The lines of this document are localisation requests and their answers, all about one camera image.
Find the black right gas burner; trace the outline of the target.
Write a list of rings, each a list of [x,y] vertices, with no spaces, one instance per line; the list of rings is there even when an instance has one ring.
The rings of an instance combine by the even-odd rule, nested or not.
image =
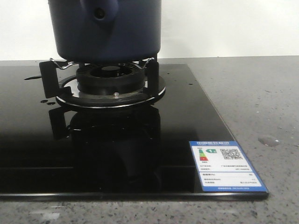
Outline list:
[[[164,79],[155,61],[88,64],[59,83],[61,104],[79,108],[117,108],[156,102],[164,96]]]

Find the blue energy label sticker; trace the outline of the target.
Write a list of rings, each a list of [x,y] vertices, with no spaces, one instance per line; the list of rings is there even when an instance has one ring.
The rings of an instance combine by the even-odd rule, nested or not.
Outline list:
[[[267,192],[236,141],[190,141],[205,192]]]

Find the black glass gas cooktop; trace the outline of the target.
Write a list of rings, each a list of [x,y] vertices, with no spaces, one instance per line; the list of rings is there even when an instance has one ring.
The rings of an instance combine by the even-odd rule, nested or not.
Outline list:
[[[39,67],[0,68],[2,201],[262,200],[247,187],[209,189],[197,166],[209,155],[250,161],[185,64],[162,64],[154,105],[74,111],[46,99]]]

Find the black right pot support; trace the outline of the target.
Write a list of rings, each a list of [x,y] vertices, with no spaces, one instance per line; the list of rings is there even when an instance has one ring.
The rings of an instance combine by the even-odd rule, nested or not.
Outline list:
[[[147,60],[141,60],[141,61],[142,62],[150,62],[150,61],[157,62],[155,58],[148,58]],[[39,64],[42,82],[43,82],[44,94],[47,98],[57,97],[58,95],[60,95],[61,93],[63,93],[65,91],[59,85],[61,80],[58,79],[57,70],[66,70],[73,65],[78,65],[78,68],[80,68],[80,67],[83,67],[88,64],[68,62],[68,61],[62,62],[62,61],[56,61],[52,58],[48,61],[41,62]]]

